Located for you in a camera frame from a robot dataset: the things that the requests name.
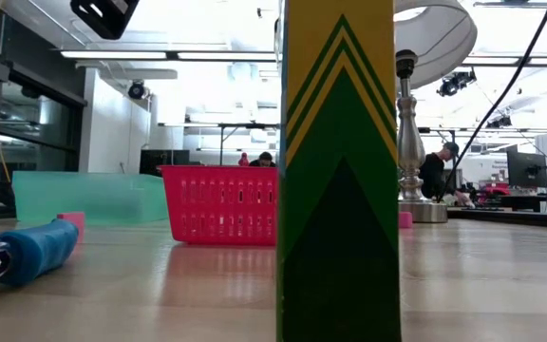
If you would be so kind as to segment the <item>red background equipment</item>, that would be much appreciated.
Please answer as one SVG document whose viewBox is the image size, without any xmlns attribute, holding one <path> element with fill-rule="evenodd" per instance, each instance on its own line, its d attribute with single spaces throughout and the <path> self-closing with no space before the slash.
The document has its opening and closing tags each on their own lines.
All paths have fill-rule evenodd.
<svg viewBox="0 0 547 342">
<path fill-rule="evenodd" d="M 506 182 L 486 182 L 479 185 L 477 193 L 482 196 L 508 196 L 510 188 Z"/>
</svg>

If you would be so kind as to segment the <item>black background table frame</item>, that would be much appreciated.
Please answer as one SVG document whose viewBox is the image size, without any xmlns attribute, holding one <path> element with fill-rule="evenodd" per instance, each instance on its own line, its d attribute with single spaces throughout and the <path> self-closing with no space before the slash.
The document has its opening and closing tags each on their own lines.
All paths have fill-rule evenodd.
<svg viewBox="0 0 547 342">
<path fill-rule="evenodd" d="M 219 139 L 219 163 L 223 161 L 223 145 L 224 142 L 233 135 L 239 128 L 244 129 L 274 129 L 277 130 L 280 128 L 279 123 L 158 123 L 158 126 L 162 127 L 196 127 L 196 128 L 217 128 L 220 130 L 220 139 Z M 228 136 L 225 136 L 225 129 L 232 128 L 234 131 Z"/>
</svg>

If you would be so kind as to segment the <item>black desk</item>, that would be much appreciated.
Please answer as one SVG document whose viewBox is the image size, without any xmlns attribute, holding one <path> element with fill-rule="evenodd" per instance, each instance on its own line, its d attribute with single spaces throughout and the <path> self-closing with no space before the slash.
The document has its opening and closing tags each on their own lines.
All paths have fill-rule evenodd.
<svg viewBox="0 0 547 342">
<path fill-rule="evenodd" d="M 500 196 L 500 206 L 512 211 L 527 210 L 540 213 L 540 205 L 547 204 L 547 195 L 535 196 Z"/>
</svg>

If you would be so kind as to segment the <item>red plastic basket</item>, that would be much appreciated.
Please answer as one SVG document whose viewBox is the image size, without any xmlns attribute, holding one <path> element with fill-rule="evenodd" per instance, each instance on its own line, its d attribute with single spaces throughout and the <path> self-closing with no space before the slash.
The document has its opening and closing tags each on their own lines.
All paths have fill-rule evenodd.
<svg viewBox="0 0 547 342">
<path fill-rule="evenodd" d="M 160 171 L 174 240 L 198 245 L 276 244 L 275 168 L 165 165 Z"/>
</svg>

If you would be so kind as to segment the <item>black computer monitor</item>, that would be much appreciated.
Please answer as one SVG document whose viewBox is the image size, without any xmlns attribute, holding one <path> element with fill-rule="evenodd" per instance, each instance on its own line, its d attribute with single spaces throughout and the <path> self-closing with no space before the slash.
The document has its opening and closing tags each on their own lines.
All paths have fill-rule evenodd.
<svg viewBox="0 0 547 342">
<path fill-rule="evenodd" d="M 547 164 L 543 155 L 508 151 L 506 156 L 511 186 L 547 187 Z"/>
</svg>

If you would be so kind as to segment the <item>fluorescent ceiling light strip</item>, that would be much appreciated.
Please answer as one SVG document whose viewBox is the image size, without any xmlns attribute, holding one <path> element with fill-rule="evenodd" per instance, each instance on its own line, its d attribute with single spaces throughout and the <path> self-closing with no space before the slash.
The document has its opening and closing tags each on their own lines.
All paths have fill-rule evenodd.
<svg viewBox="0 0 547 342">
<path fill-rule="evenodd" d="M 76 60 L 166 60 L 166 61 L 275 61 L 273 52 L 148 51 L 148 50 L 63 50 L 61 55 Z"/>
<path fill-rule="evenodd" d="M 462 62 L 464 67 L 517 67 L 522 57 L 493 57 L 493 56 L 472 56 L 467 57 Z M 528 57 L 524 64 L 527 67 L 547 67 L 547 56 Z"/>
</svg>

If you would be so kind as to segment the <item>blue-handled pliers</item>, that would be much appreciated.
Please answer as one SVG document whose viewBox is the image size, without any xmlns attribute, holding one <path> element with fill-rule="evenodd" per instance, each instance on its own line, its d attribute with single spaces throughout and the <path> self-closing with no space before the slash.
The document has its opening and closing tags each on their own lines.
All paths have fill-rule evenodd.
<svg viewBox="0 0 547 342">
<path fill-rule="evenodd" d="M 71 256 L 80 229 L 65 219 L 0 234 L 0 283 L 21 287 L 60 268 Z"/>
</svg>

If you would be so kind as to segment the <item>silver table lamp white shade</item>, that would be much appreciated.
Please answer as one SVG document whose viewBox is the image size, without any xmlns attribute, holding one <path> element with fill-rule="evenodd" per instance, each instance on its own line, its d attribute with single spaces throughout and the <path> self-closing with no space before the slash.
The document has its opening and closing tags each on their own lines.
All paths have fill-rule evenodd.
<svg viewBox="0 0 547 342">
<path fill-rule="evenodd" d="M 395 57 L 399 211 L 415 223 L 446 223 L 443 203 L 422 194 L 419 168 L 425 151 L 416 124 L 415 87 L 429 85 L 459 67 L 472 51 L 478 29 L 460 0 L 395 0 Z"/>
</svg>

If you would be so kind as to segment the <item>green translucent plastic tray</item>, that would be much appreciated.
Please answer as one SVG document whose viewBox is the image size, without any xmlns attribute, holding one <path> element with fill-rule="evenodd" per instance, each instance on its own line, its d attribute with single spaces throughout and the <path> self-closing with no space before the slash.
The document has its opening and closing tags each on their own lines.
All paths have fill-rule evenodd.
<svg viewBox="0 0 547 342">
<path fill-rule="evenodd" d="M 143 174 L 16 171 L 16 217 L 48 221 L 81 212 L 95 225 L 140 224 L 168 218 L 163 180 Z"/>
</svg>

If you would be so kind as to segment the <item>person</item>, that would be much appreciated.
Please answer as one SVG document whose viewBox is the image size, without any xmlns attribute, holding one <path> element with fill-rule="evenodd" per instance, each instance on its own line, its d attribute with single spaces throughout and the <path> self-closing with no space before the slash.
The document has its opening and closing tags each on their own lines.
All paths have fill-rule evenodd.
<svg viewBox="0 0 547 342">
<path fill-rule="evenodd" d="M 262 152 L 256 160 L 249 163 L 250 166 L 255 167 L 276 167 L 274 158 L 269 152 Z"/>
<path fill-rule="evenodd" d="M 474 203 L 465 193 L 457 190 L 453 185 L 446 185 L 443 178 L 445 163 L 457 157 L 459 150 L 456 143 L 446 142 L 440 151 L 426 155 L 425 161 L 420 167 L 419 177 L 423 181 L 421 190 L 428 199 L 449 194 L 456 197 L 459 205 L 474 208 Z"/>
</svg>

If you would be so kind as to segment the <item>green yellow crayon box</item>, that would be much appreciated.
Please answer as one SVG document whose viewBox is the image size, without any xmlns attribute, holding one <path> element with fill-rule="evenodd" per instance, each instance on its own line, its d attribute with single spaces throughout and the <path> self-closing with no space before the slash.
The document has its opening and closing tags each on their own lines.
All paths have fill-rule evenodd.
<svg viewBox="0 0 547 342">
<path fill-rule="evenodd" d="M 283 0 L 276 342 L 401 342 L 394 0 Z"/>
</svg>

